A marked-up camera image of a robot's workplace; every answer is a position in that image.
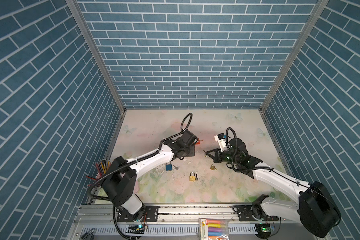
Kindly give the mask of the blue padlock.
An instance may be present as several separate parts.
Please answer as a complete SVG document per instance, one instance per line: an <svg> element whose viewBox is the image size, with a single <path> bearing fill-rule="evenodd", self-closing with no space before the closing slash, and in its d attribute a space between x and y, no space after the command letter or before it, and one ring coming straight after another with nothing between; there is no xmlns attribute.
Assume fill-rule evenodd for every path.
<svg viewBox="0 0 360 240"><path fill-rule="evenodd" d="M172 171L173 170L173 165L171 162L169 163L166 163L166 171L169 172L169 171Z"/></svg>

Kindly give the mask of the large brass padlock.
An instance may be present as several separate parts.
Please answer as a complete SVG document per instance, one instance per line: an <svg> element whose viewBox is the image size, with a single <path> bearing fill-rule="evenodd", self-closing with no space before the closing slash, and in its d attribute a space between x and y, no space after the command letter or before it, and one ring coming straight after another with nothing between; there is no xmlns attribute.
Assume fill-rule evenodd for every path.
<svg viewBox="0 0 360 240"><path fill-rule="evenodd" d="M198 181L198 176L195 172L190 172L189 181L191 182Z"/></svg>

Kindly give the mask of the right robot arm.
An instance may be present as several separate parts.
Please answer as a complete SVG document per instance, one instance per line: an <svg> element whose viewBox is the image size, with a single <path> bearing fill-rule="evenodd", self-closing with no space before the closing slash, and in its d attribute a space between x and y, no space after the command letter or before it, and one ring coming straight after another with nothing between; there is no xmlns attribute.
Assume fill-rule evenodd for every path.
<svg viewBox="0 0 360 240"><path fill-rule="evenodd" d="M215 164L226 163L234 172L264 182L290 198L290 201L282 201L270 195L261 195L252 203L254 219L265 221L275 216L291 220L302 224L319 238L324 238L333 227L340 224L341 212L322 183L293 178L251 156L246 144L237 138L232 128L216 135L215 141L219 147L205 152Z"/></svg>

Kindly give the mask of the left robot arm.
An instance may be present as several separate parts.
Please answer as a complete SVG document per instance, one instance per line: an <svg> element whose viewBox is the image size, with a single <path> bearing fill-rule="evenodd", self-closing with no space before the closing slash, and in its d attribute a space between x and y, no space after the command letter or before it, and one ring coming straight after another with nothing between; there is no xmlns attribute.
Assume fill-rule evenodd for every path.
<svg viewBox="0 0 360 240"><path fill-rule="evenodd" d="M160 165L195 155L195 145L199 139L188 130L192 118L192 113L187 114L182 121L184 124L189 119L187 125L181 126L179 133L161 140L157 149L136 158L114 159L105 175L88 187L87 196L109 201L115 208L122 207L137 220L140 219L145 206L135 194L137 180Z"/></svg>

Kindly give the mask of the highlighter marker pack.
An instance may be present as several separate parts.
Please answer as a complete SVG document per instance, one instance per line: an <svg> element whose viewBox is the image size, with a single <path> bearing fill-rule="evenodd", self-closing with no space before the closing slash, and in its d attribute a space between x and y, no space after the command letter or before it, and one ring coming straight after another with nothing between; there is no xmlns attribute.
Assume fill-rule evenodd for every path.
<svg viewBox="0 0 360 240"><path fill-rule="evenodd" d="M200 240L229 240L228 221L223 219L199 219Z"/></svg>

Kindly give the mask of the pink pencil cup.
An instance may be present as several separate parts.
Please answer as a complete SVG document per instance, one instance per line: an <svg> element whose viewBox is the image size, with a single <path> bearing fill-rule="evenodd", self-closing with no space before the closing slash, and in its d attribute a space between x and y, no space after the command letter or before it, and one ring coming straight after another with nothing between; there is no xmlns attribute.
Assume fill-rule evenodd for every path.
<svg viewBox="0 0 360 240"><path fill-rule="evenodd" d="M102 160L98 163L95 163L95 169L96 169L96 176L95 177L91 177L89 175L85 175L85 177L87 179L96 181L101 177L104 177L107 173L107 171L109 170L111 166L111 162L110 161L106 161L106 160Z"/></svg>

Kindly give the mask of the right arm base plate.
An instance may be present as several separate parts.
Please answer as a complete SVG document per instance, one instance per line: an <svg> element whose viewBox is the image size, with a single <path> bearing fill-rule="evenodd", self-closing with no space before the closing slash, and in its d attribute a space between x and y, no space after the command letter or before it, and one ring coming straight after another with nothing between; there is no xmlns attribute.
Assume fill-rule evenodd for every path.
<svg viewBox="0 0 360 240"><path fill-rule="evenodd" d="M279 220L279 217L268 216L259 207L253 205L236 205L233 206L233 211L238 215L240 222L275 222Z"/></svg>

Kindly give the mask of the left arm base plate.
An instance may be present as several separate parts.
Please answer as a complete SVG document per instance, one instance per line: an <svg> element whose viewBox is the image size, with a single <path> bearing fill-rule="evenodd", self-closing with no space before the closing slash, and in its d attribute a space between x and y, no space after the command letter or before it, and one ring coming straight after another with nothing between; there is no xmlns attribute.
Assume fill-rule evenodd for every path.
<svg viewBox="0 0 360 240"><path fill-rule="evenodd" d="M117 215L117 222L121 222L121 223L157 222L158 215L159 215L159 207L158 206L143 206L135 214L131 214L127 210L122 209Z"/></svg>

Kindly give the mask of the aluminium rail frame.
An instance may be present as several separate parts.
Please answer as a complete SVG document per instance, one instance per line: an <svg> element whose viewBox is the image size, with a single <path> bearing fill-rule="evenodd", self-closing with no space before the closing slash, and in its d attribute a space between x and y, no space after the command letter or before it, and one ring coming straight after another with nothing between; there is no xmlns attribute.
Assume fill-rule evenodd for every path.
<svg viewBox="0 0 360 240"><path fill-rule="evenodd" d="M256 240L261 222L249 214L240 217L234 204L156 204L155 222L144 219L141 240L198 240L200 219L227 220L231 240ZM82 205L68 233L68 240L120 240L112 205Z"/></svg>

